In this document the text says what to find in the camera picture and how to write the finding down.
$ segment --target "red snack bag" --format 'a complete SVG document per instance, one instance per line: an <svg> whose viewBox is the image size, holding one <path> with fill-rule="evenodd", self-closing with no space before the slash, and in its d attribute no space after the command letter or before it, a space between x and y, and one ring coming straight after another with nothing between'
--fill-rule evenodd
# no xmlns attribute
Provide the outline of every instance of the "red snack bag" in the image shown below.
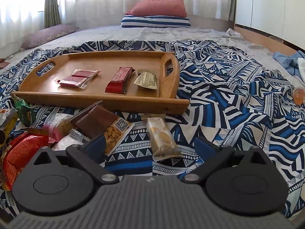
<svg viewBox="0 0 305 229"><path fill-rule="evenodd" d="M48 136L37 136L28 132L18 136L10 142L5 152L2 154L2 186L7 190L12 190L13 184L18 174L28 164L30 159L43 146L48 146Z"/></svg>
<svg viewBox="0 0 305 229"><path fill-rule="evenodd" d="M85 77L66 77L63 80L59 81L59 84L62 86L81 88L83 89L85 82L88 78Z"/></svg>
<svg viewBox="0 0 305 229"><path fill-rule="evenodd" d="M126 92L126 81L134 71L132 67L120 67L110 83L107 84L105 92L124 94Z"/></svg>
<svg viewBox="0 0 305 229"><path fill-rule="evenodd" d="M99 70L88 70L88 69L76 69L73 73L73 77L95 77L100 71Z"/></svg>

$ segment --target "black round disc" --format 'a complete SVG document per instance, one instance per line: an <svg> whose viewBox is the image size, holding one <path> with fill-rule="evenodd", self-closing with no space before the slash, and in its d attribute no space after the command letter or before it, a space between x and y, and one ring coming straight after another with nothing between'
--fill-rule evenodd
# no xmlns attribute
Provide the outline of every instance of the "black round disc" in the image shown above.
<svg viewBox="0 0 305 229"><path fill-rule="evenodd" d="M22 210L54 216L80 208L91 198L93 187L92 178L82 170L41 164L22 172L12 192Z"/></svg>
<svg viewBox="0 0 305 229"><path fill-rule="evenodd" d="M205 184L210 198L220 207L239 215L261 216L283 208L288 187L274 169L251 164L221 169Z"/></svg>

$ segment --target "wooden tray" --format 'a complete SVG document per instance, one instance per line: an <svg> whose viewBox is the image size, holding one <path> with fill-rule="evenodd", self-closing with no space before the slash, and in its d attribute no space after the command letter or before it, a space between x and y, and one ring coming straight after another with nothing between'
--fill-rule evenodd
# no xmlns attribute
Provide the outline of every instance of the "wooden tray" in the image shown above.
<svg viewBox="0 0 305 229"><path fill-rule="evenodd" d="M54 67L38 76L43 67L52 63ZM173 71L167 75L167 65ZM125 94L105 93L107 84L121 66L133 67L136 71L127 83ZM75 69L100 70L86 89L75 89L58 85L55 80L69 76ZM137 70L150 70L156 74L158 90L144 89L133 82ZM23 81L19 91L13 92L28 103L61 107L86 108L103 100L110 111L167 113L180 115L189 105L189 100L176 99L180 69L172 53L148 51L105 51L72 53L57 56L38 65Z"/></svg>

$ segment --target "pillow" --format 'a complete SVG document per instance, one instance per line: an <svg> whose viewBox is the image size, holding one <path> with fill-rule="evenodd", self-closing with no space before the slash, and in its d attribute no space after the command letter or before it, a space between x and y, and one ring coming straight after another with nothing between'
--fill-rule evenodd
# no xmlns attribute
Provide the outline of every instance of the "pillow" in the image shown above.
<svg viewBox="0 0 305 229"><path fill-rule="evenodd" d="M60 38L70 33L74 33L77 29L78 27L73 27L71 25L65 25L65 24L60 24L57 26L45 28L29 36L26 36L24 38L21 48L29 49L43 45L54 39Z"/></svg>
<svg viewBox="0 0 305 229"><path fill-rule="evenodd" d="M126 15L170 15L187 17L183 0L145 0L138 2Z"/></svg>
<svg viewBox="0 0 305 229"><path fill-rule="evenodd" d="M182 17L155 15L133 16L125 15L121 27L190 27L190 20Z"/></svg>

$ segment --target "red pillow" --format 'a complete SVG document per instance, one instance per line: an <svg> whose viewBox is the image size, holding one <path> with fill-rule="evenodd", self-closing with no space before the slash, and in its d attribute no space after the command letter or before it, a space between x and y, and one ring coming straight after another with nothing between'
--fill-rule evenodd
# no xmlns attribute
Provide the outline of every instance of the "red pillow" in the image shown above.
<svg viewBox="0 0 305 229"><path fill-rule="evenodd" d="M187 17L183 0L145 0L138 2L126 15L169 15Z"/></svg>

